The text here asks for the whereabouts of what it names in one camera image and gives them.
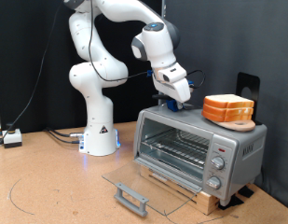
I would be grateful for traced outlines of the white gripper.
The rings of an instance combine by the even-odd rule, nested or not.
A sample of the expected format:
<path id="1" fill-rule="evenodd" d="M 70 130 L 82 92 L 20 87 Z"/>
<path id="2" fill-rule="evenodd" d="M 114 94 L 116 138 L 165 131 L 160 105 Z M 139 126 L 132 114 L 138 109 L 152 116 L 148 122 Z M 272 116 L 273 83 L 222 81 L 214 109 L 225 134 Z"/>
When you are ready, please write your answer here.
<path id="1" fill-rule="evenodd" d="M 183 109 L 183 103 L 191 97 L 186 70 L 179 63 L 174 63 L 170 66 L 154 68 L 153 72 L 155 88 L 178 101 L 177 108 Z"/>

